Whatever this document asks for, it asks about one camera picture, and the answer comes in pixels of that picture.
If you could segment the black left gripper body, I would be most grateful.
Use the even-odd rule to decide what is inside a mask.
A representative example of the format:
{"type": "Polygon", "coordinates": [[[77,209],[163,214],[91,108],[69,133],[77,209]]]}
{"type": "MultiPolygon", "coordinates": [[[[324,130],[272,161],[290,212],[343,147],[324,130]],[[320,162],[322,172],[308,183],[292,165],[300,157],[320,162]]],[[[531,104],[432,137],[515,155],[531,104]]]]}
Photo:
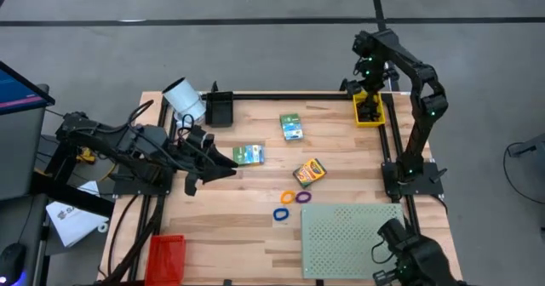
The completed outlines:
{"type": "Polygon", "coordinates": [[[189,128],[182,127],[176,130],[172,163],[174,169],[186,172],[184,193],[187,196],[196,195],[199,180],[203,183],[212,181],[215,171],[214,162],[204,153],[201,146],[190,141],[191,136],[192,131],[189,128]]]}

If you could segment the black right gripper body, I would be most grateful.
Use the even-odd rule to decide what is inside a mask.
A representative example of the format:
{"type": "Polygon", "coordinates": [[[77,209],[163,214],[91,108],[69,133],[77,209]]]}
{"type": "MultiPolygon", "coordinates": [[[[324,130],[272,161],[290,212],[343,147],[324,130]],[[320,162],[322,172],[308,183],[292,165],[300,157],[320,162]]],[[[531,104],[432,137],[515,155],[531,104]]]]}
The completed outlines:
{"type": "Polygon", "coordinates": [[[382,71],[382,76],[379,80],[373,80],[369,76],[365,76],[363,80],[347,80],[344,78],[341,81],[340,91],[346,91],[349,95],[360,93],[375,94],[383,89],[389,82],[397,82],[399,73],[393,68],[387,68],[382,71]]]}

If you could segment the green cardboard box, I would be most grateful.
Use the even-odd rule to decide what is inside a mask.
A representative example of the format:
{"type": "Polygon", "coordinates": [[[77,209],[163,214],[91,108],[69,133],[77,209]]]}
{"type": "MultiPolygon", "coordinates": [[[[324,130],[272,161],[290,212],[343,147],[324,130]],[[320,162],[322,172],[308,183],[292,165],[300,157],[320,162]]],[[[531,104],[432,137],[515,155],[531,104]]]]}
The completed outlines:
{"type": "Polygon", "coordinates": [[[280,115],[279,121],[286,140],[303,138],[301,119],[297,113],[280,115]]]}
{"type": "Polygon", "coordinates": [[[263,164],[265,162],[262,145],[237,146],[232,149],[233,161],[239,166],[263,164]]]}

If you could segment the yellow green crayon box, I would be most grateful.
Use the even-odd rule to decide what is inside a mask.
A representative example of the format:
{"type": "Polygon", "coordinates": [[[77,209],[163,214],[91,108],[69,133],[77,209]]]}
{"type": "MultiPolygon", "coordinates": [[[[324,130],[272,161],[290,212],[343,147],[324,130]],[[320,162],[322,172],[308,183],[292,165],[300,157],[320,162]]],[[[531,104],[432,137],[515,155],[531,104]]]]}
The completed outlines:
{"type": "Polygon", "coordinates": [[[307,189],[312,183],[323,178],[327,170],[317,158],[312,158],[294,170],[292,174],[299,185],[307,189]]]}

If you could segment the yellow plastic bin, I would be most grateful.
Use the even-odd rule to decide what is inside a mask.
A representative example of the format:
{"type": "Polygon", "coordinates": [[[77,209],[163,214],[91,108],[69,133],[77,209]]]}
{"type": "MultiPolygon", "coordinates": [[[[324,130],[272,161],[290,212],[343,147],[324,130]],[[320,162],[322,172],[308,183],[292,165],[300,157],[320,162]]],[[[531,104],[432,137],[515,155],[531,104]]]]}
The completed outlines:
{"type": "Polygon", "coordinates": [[[360,128],[371,128],[371,127],[378,127],[378,126],[383,125],[386,122],[383,103],[381,103],[382,114],[381,114],[380,122],[377,122],[377,123],[371,122],[370,117],[372,115],[375,115],[373,113],[369,117],[369,122],[362,123],[362,122],[359,121],[360,102],[365,98],[366,95],[367,95],[367,93],[363,92],[363,93],[356,94],[356,95],[353,96],[353,109],[354,109],[354,116],[355,116],[356,125],[358,127],[360,127],[360,128]]]}

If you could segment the black plastic bin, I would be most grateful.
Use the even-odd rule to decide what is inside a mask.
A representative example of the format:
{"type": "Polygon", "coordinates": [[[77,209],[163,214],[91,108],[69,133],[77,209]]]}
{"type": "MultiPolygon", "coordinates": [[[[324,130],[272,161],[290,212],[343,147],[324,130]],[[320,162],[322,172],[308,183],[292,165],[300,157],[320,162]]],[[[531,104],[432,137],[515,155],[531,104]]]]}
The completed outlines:
{"type": "Polygon", "coordinates": [[[225,128],[232,125],[233,92],[206,94],[205,123],[214,128],[225,128]]]}

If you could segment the white cylindrical bucket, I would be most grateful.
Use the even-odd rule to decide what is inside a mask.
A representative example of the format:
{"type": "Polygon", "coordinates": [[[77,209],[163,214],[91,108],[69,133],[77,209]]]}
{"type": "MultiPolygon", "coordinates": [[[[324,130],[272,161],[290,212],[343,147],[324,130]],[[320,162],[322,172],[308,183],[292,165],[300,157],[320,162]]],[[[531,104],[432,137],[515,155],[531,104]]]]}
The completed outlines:
{"type": "Polygon", "coordinates": [[[174,117],[177,122],[182,121],[185,115],[191,115],[195,123],[202,122],[205,114],[205,104],[200,93],[192,85],[181,77],[162,91],[163,97],[174,109],[174,117]]]}

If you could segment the red plastic bin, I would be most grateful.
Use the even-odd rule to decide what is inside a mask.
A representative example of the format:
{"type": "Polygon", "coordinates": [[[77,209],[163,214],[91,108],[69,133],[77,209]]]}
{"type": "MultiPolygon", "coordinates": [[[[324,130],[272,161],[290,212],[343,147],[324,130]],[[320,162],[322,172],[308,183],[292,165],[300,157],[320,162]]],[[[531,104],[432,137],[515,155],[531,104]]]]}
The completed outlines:
{"type": "Polygon", "coordinates": [[[154,235],[146,264],[145,286],[180,286],[184,277],[183,235],[154,235]]]}

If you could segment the black monitor stand beam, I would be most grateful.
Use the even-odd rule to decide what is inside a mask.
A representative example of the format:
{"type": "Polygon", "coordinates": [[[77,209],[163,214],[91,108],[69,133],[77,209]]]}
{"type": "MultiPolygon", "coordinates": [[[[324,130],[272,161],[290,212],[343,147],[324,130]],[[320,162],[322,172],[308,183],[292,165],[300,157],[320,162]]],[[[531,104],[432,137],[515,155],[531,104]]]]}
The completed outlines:
{"type": "Polygon", "coordinates": [[[61,184],[53,178],[34,172],[32,175],[31,194],[45,194],[48,198],[74,206],[92,214],[110,217],[114,203],[100,196],[78,190],[73,186],[61,184]]]}

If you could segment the white paper sheet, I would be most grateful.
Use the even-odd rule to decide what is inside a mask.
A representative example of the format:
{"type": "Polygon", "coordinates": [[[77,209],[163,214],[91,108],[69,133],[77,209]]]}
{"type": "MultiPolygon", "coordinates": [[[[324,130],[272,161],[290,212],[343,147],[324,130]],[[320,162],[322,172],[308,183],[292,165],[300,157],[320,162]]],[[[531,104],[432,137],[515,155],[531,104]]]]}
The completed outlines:
{"type": "Polygon", "coordinates": [[[74,206],[54,201],[46,211],[62,244],[69,248],[93,231],[106,232],[109,219],[74,206]]]}

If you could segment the green perforated metal shelf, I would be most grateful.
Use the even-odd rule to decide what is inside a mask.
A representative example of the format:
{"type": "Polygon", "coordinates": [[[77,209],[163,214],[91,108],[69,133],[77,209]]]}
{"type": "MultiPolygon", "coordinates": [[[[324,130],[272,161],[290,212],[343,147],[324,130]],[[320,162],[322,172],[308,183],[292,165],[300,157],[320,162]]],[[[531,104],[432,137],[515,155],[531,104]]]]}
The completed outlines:
{"type": "Polygon", "coordinates": [[[301,268],[305,279],[365,279],[390,271],[396,258],[378,231],[404,220],[399,203],[301,206],[301,268]]]}

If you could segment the computer monitor with blue screen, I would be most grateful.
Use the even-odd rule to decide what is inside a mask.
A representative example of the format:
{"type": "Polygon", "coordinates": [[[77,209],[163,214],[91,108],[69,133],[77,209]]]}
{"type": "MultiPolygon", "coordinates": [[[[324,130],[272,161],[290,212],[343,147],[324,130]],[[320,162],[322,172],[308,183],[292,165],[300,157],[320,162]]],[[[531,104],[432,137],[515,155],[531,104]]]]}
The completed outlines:
{"type": "Polygon", "coordinates": [[[53,106],[55,99],[45,90],[0,61],[0,115],[53,106]]]}

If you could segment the black computer mouse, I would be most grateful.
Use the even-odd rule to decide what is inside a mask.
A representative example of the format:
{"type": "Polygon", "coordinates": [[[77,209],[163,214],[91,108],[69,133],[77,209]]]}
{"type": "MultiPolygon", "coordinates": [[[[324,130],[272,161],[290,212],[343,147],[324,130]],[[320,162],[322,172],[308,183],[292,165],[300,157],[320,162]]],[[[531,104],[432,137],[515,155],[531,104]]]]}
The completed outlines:
{"type": "Polygon", "coordinates": [[[0,253],[0,286],[13,286],[23,273],[26,247],[11,243],[0,253]]]}

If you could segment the black aluminium table frame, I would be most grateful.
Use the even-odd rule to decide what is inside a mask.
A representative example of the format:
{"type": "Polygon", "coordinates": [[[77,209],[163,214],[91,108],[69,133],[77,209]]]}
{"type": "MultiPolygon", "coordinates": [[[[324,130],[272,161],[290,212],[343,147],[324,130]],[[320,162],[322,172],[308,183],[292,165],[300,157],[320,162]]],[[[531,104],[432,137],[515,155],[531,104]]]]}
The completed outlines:
{"type": "Polygon", "coordinates": [[[186,285],[304,285],[301,268],[301,207],[288,194],[299,188],[293,171],[317,158],[324,178],[310,187],[314,203],[387,203],[382,165],[402,152],[413,126],[410,97],[385,92],[387,122],[360,128],[353,103],[340,91],[238,91],[234,121],[215,130],[224,155],[235,146],[260,144],[262,165],[184,193],[183,173],[174,176],[163,201],[119,197],[100,262],[108,273],[128,253],[154,209],[159,230],[186,239],[186,285]],[[286,140],[279,116],[297,113],[303,138],[286,140]]]}

